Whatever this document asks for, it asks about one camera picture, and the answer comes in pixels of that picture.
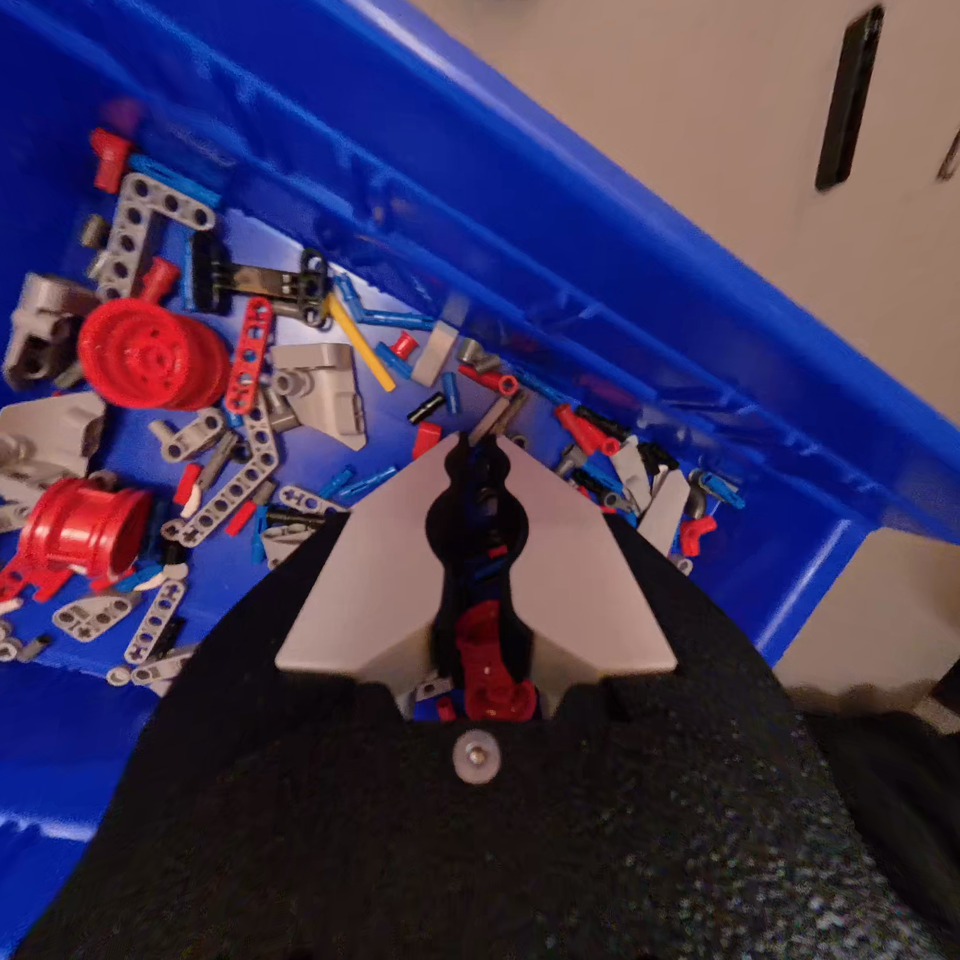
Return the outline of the light grey toy panel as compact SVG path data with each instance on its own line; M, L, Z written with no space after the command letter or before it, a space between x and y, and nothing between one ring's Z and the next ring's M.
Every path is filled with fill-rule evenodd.
M366 447L366 420L349 344L274 345L269 361L271 388L288 402L302 426L353 451Z
M83 479L107 405L93 391L12 403L1 411L1 497L27 508L63 479Z

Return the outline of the grey bent toy beam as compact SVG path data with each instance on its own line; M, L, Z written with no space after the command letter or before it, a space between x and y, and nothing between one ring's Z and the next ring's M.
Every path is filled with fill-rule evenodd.
M242 415L249 454L246 462L217 490L211 484L221 472L215 457L199 471L181 517L170 519L161 527L164 541L193 548L205 541L237 511L252 503L252 497L280 465L280 455L271 426L267 388L259 387L256 400Z

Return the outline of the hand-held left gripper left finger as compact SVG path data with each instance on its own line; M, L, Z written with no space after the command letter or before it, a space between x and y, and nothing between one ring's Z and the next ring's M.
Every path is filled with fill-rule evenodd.
M380 684L408 706L434 671L430 635L445 583L427 514L465 438L444 438L352 509L275 656L279 671Z

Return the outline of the grey L-shaped toy beam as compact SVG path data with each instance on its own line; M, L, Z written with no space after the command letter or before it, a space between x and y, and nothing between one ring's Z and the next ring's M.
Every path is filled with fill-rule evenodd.
M121 183L97 272L99 301L105 304L139 293L150 268L156 234L167 225L209 232L217 220L214 209L201 200L147 174L127 174Z

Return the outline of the grey toy connector block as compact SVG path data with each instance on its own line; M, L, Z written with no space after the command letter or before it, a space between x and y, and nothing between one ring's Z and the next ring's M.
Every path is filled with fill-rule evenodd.
M63 374L77 360L84 320L101 305L83 284L49 273L26 273L10 316L2 373L14 391L31 389Z

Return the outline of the pile of small toy pieces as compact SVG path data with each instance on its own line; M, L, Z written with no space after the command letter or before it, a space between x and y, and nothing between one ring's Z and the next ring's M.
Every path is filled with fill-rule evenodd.
M127 138L97 127L90 135L90 143L98 159L94 184L102 192L116 196L117 201L123 179L127 174L137 172L162 181L215 211L218 201L210 202L209 191L193 181L177 177L175 172L161 165L151 164ZM107 221L94 214L84 226L81 243L97 252L89 272L91 282L96 283L113 220ZM196 234L213 234L222 242L215 230L217 223L210 231L192 231L175 223L167 224L162 232L158 231L150 268L142 279L139 293L130 299L162 306L174 314L203 322L222 337L230 350L233 364L235 343L251 298L235 294L231 311L219 316L188 310L182 297L191 240ZM572 474L574 488L597 498L607 513L618 509L634 513L638 519L642 519L656 505L657 484L666 478L667 469L678 473L677 462L654 444L641 442L629 435L616 421L590 407L568 402L564 395L546 386L536 386L530 374L500 366L498 358L487 354L478 342L458 342L459 336L451 324L415 314L367 310L357 298L353 282L345 273L329 273L329 277L329 294L337 295L394 381L407 378L411 382L431 386L442 380L441 390L421 402L407 417L409 424L416 428L416 434L411 436L414 441L413 459L437 447L443 438L443 428L435 420L437 412L448 410L456 414L459 411L455 400L459 387L457 377L460 377L484 387L496 396L488 416L469 435L469 442L473 446L487 436L502 435L530 390L550 400L555 406L554 414L558 423L572 441L557 470L558 475L565 478ZM270 425L276 447L278 435L291 429L308 428L318 436L333 440L311 427L301 425L286 399L274 391L269 352L273 346L319 342L352 345L329 314L318 328L307 326L294 318L274 316L259 387L267 388ZM40 381L26 391L45 383L50 386L50 394L43 399L78 392L95 393L84 377L78 352L77 360L64 373L53 380ZM307 518L312 517L320 522L325 521L328 515L342 513L344 499L359 501L361 496L373 491L398 471L391 465L384 472L365 479L354 479L350 471L342 472L322 491L291 484L277 486L277 474L283 464L282 450L277 449L279 466L253 494L251 503L237 510L233 517L222 523L199 545L186 548L164 540L162 526L182 516L187 500L195 491L194 484L200 470L212 457L219 460L217 466L221 467L221 471L211 484L210 493L217 491L237 472L239 465L247 461L250 450L242 416L226 410L224 397L217 404L196 412L124 409L104 403L106 415L100 446L90 461L87 476L82 479L97 481L112 491L137 488L151 492L152 512L141 552L131 567L116 579L94 581L76 573L55 593L38 599L31 585L26 585L16 595L5 588L3 570L15 557L15 550L12 557L2 564L2 613L19 609L25 591L32 592L36 603L46 603L73 577L82 577L89 582L88 595L59 609L53 614L52 622L55 628L76 642L88 643L126 618L140 601L140 594L155 590L156 599L127 645L125 665L116 667L108 674L109 682L115 686L139 682L139 675L145 674L147 666L157 658L162 631L174 617L186 590L184 578L177 575L180 568L186 565L181 559L182 555L195 550L217 531L230 537L238 536L250 518L257 513L267 514L272 497L277 498L273 510L294 514L293 527L309 533L311 529ZM19 536L36 505L27 508L2 499L2 534L13 531Z

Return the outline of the blue plastic bin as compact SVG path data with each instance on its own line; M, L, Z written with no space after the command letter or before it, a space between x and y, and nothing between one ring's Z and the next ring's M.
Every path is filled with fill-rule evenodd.
M826 720L822 760L764 654L890 527L958 543L958 431L455 43L390 3L2 2L2 338L28 271L96 287L117 197L90 136L217 201L230 254L320 251L357 286L679 467L639 520L593 498L678 660L464 710L455 624L527 536L474 414L427 513L434 671L380 683L275 658L351 511L412 459L354 351L365 451L276 438L276 486L396 474L296 529L258 512L186 554L186 663L163 698L13 614L2 665L2 958L948 958L958 751L911 716Z

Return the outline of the black toy axle assembly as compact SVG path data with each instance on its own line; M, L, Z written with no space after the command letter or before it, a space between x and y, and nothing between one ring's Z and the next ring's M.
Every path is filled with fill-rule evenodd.
M181 283L184 306L193 312L226 316L235 295L261 299L274 314L318 329L328 317L330 268L316 248L305 247L294 270L235 263L227 247L210 233L193 236Z

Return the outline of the red toy wheel rim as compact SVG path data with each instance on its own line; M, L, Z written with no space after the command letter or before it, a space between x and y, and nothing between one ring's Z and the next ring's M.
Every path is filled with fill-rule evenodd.
M231 351L195 318L138 298L103 303L77 339L83 376L106 403L134 410L196 412L220 402Z
M5 589L54 594L74 574L114 580L138 558L152 517L147 489L111 490L90 479L65 478L47 489L21 529L3 569Z

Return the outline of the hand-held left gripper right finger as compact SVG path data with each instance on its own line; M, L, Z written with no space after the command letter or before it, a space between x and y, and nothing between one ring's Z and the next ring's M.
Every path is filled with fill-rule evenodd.
M506 491L527 535L510 565L513 612L533 634L530 678L546 716L571 687L661 676L678 666L660 623L611 532L608 516L504 438Z

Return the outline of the yellow toy axle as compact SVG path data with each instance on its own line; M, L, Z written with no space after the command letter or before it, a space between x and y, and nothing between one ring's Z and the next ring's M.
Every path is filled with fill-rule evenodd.
M334 324L342 330L347 341L353 347L354 352L362 359L382 389L387 393L396 390L397 383L395 379L391 376L387 366L383 364L376 351L367 342L359 326L342 305L337 294L330 293L326 296L325 307Z

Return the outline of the black rectangular bar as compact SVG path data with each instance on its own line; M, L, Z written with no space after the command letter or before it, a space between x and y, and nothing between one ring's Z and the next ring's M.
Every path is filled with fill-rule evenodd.
M844 31L814 187L826 194L849 179L876 64L885 5L875 4Z

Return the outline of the red angled toy beam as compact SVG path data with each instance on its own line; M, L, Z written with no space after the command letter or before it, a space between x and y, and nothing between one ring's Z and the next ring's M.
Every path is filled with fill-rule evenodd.
M465 611L455 624L463 678L463 709L475 721L530 721L538 694L528 678L514 679L502 658L500 602L488 599Z

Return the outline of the red straight toy beam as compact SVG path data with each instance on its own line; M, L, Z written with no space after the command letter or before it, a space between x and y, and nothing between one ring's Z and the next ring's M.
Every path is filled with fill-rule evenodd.
M246 416L254 407L275 320L268 298L258 295L248 301L223 396L229 414Z

